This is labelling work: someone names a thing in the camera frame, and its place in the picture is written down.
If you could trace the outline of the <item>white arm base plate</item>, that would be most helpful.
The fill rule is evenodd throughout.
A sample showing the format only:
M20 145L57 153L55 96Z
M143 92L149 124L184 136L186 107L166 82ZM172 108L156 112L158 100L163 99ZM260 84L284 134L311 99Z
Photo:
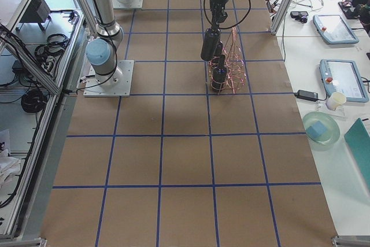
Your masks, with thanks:
M134 60L119 60L113 76L96 75L93 66L90 66L83 95L85 97L129 97L131 92Z

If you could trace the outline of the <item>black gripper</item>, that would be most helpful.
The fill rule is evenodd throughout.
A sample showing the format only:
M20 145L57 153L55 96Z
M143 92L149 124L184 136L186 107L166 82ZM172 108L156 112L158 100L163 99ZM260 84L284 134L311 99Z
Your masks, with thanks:
M228 1L229 0L209 0L210 11L212 12L212 29L219 29L219 24L225 22L227 19L225 6Z

